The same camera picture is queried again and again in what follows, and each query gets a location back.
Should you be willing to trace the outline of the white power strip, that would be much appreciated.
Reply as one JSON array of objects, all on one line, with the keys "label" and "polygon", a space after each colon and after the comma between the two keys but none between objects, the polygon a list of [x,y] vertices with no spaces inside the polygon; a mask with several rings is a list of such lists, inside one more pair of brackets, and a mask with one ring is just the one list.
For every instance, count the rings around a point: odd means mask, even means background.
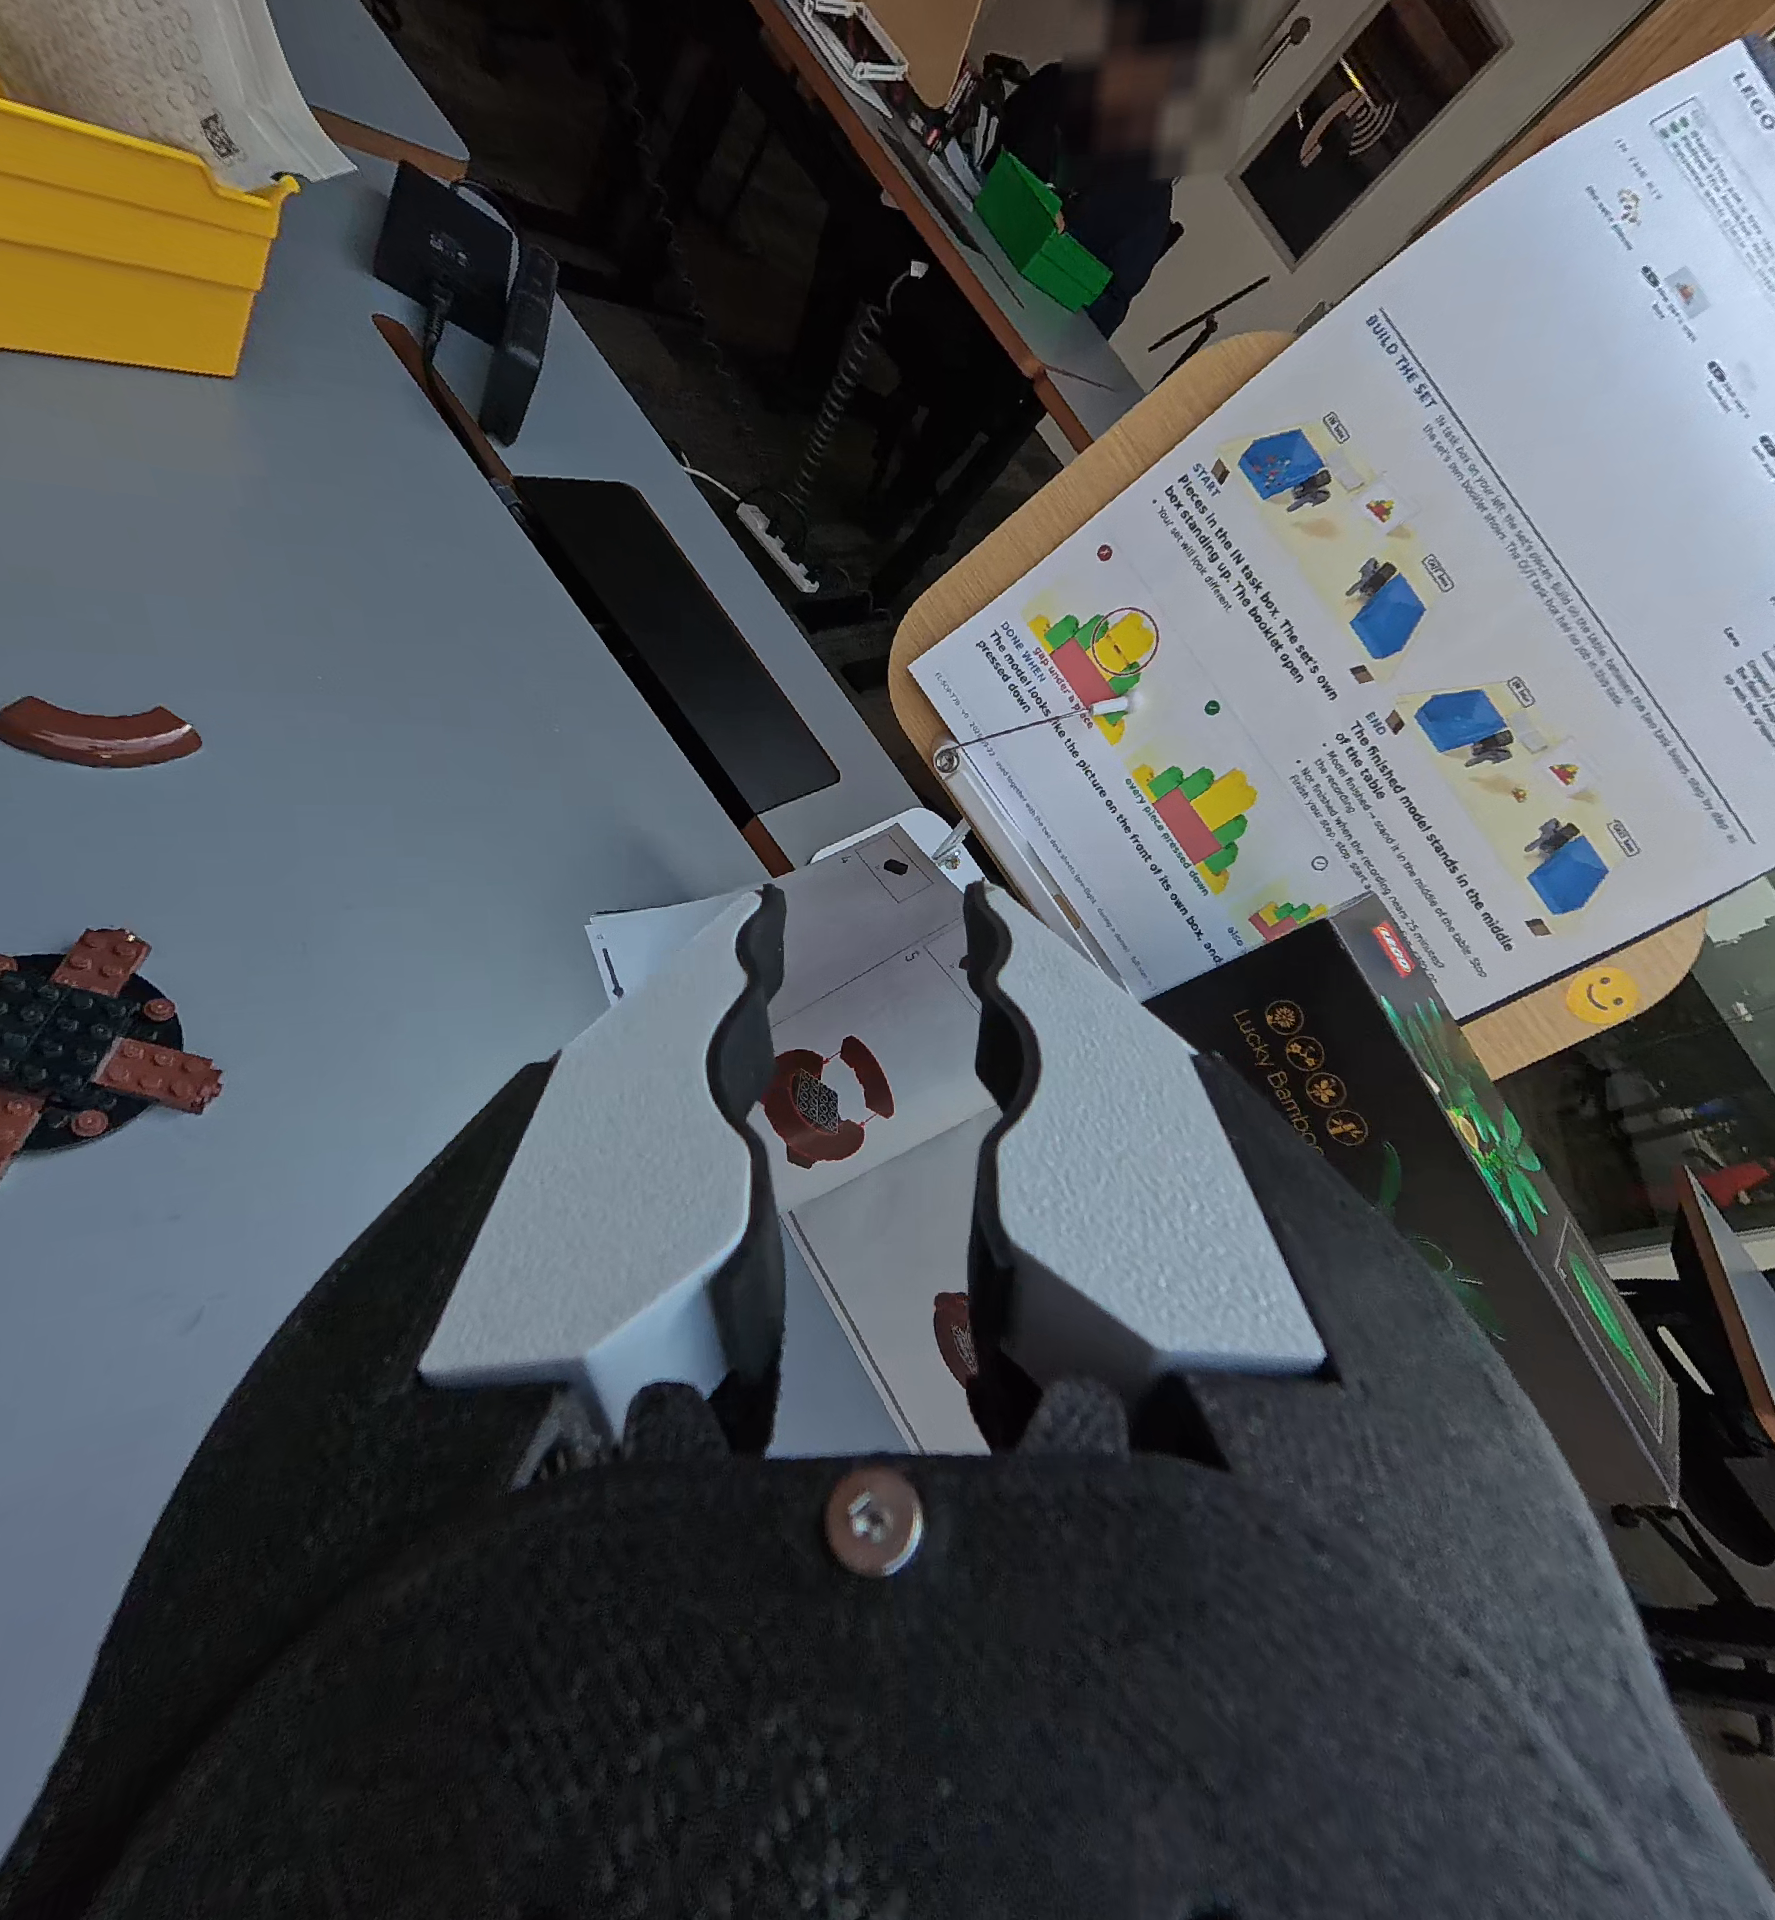
[{"label": "white power strip", "polygon": [[770,513],[752,502],[751,499],[740,499],[735,504],[735,519],[738,527],[751,535],[758,552],[780,568],[780,574],[801,594],[818,594],[822,584],[818,576],[804,565],[804,561],[789,547],[784,535],[777,531]]}]

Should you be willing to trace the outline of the large wooden board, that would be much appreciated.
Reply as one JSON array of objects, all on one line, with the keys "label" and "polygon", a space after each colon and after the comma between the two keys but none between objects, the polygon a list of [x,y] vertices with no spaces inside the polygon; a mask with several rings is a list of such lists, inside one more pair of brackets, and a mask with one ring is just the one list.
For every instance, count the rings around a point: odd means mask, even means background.
[{"label": "large wooden board", "polygon": [[[972,614],[983,611],[998,592],[1014,587],[1293,341],[1286,331],[1259,330],[1210,344],[1081,452],[907,611],[890,656],[891,706],[900,729],[956,799],[966,792],[966,774],[943,764],[949,725],[914,680],[914,663]],[[1568,1008],[1568,994],[1581,979],[1581,974],[1573,974],[1463,1024],[1494,1079],[1603,1036],[1603,1027]]]}]

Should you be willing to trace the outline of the black flat pad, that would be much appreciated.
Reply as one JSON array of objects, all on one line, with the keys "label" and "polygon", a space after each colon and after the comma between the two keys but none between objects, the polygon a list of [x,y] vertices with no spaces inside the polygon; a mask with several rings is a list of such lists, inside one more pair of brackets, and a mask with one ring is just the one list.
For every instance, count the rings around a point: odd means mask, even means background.
[{"label": "black flat pad", "polygon": [[513,492],[544,563],[735,826],[838,780],[832,756],[637,489],[518,477]]}]

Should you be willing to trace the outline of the yellow plastic bin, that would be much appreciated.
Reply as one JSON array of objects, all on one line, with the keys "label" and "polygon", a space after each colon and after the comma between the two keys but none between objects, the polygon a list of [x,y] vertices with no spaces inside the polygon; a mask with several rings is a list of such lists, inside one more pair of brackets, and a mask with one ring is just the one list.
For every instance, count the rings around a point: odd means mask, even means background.
[{"label": "yellow plastic bin", "polygon": [[234,377],[296,192],[234,188],[0,83],[0,350]]}]

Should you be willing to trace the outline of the long wooden workbench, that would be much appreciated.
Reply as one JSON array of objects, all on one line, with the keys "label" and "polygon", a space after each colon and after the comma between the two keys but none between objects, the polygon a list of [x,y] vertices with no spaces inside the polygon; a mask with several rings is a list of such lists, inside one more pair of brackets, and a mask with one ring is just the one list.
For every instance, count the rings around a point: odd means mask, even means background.
[{"label": "long wooden workbench", "polygon": [[863,103],[812,38],[797,3],[754,2],[773,58],[830,119],[1083,452],[1142,399],[1140,378],[1087,312],[1057,306],[1023,278],[947,170],[886,111]]}]

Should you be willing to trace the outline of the curved brown brick tile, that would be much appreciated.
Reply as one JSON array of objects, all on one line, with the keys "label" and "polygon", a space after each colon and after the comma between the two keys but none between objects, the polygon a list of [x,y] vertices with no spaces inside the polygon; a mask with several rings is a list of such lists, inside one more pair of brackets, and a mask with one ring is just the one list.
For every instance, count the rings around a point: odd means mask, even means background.
[{"label": "curved brown brick tile", "polygon": [[133,771],[194,756],[202,737],[170,708],[106,713],[25,696],[0,708],[0,743],[39,758]]}]

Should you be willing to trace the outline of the green plastic bin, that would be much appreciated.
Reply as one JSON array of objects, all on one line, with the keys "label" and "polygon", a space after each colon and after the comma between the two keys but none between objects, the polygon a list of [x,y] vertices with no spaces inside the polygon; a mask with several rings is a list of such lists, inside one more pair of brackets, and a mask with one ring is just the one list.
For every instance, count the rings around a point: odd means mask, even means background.
[{"label": "green plastic bin", "polygon": [[1014,151],[1000,148],[973,210],[1024,282],[1070,312],[1087,312],[1115,274],[1064,225],[1064,205]]}]

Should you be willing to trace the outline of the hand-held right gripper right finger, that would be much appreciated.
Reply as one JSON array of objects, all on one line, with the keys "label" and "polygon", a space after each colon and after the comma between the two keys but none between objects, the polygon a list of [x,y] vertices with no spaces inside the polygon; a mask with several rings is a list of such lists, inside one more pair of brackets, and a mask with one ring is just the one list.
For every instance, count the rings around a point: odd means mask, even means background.
[{"label": "hand-held right gripper right finger", "polygon": [[1018,1448],[1051,1389],[1130,1424],[1173,1380],[1319,1378],[1328,1345],[1204,1062],[1018,899],[973,886],[973,1069],[994,1105],[967,1251],[973,1419]]}]

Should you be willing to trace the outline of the small wooden board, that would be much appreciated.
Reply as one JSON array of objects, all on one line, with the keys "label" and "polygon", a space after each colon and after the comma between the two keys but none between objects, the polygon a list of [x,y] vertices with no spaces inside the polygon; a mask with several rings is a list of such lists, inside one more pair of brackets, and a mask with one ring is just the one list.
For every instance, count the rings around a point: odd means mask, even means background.
[{"label": "small wooden board", "polygon": [[951,78],[963,62],[983,2],[868,2],[886,38],[909,71],[943,69]]}]

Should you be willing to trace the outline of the brown and black brick model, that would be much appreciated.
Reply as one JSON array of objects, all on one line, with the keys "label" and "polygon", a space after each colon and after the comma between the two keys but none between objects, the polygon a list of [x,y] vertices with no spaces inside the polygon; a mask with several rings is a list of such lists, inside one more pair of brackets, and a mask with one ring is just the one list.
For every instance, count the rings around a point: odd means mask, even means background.
[{"label": "brown and black brick model", "polygon": [[128,926],[61,953],[0,953],[0,1183],[29,1155],[98,1142],[147,1113],[200,1117],[222,1067],[185,1048],[178,1002]]}]

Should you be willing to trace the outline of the white paper bag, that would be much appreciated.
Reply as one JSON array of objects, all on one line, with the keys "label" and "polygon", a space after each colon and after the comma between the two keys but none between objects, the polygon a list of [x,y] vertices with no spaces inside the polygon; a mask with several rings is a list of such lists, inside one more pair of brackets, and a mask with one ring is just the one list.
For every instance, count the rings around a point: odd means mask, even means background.
[{"label": "white paper bag", "polygon": [[266,2],[0,2],[0,82],[25,106],[193,153],[240,190],[355,168]]}]

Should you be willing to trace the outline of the black brick set box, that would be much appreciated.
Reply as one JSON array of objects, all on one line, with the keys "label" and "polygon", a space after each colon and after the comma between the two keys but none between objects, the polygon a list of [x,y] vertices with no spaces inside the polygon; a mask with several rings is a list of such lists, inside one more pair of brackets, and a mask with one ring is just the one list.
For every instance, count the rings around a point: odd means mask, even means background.
[{"label": "black brick set box", "polygon": [[1676,1506],[1680,1392],[1376,897],[1145,1002],[1240,1069],[1491,1340],[1595,1506]]}]

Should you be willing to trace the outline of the black device box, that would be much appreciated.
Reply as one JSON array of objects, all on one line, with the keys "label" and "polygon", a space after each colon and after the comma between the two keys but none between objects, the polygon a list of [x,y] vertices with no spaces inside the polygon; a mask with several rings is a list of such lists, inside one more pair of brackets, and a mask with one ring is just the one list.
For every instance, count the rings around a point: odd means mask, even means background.
[{"label": "black device box", "polygon": [[457,184],[407,162],[394,181],[373,254],[373,276],[429,306],[450,298],[448,327],[489,348],[502,344],[516,274],[516,238]]}]

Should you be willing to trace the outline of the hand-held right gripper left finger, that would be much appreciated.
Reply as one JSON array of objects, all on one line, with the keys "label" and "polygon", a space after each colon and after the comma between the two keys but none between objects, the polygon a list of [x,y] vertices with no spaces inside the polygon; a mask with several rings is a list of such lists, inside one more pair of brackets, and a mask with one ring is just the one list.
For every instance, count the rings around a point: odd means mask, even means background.
[{"label": "hand-held right gripper left finger", "polygon": [[420,1355],[436,1389],[574,1390],[617,1433],[694,1389],[773,1444],[786,1259],[751,1117],[776,1067],[780,886],[731,895],[564,1047]]}]

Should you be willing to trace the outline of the white building instruction booklet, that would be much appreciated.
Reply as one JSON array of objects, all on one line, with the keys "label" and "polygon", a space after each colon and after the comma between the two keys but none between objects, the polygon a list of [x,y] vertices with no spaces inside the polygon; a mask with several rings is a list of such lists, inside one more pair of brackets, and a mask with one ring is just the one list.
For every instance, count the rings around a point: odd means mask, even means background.
[{"label": "white building instruction booklet", "polygon": [[973,1069],[966,895],[886,826],[780,880],[773,1069],[751,1115],[789,1257],[900,1445],[980,1453],[967,1241],[996,1110]]}]

